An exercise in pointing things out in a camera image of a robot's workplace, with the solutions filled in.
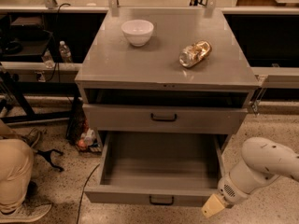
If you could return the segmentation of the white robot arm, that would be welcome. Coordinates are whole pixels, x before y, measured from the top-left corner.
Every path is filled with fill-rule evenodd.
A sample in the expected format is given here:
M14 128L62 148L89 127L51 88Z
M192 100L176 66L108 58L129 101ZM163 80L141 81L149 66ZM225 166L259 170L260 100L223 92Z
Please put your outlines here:
M202 213L212 217L243 203L281 176L299 181L299 154L267 138L251 137L242 144L240 161L220 179L218 192L209 197Z

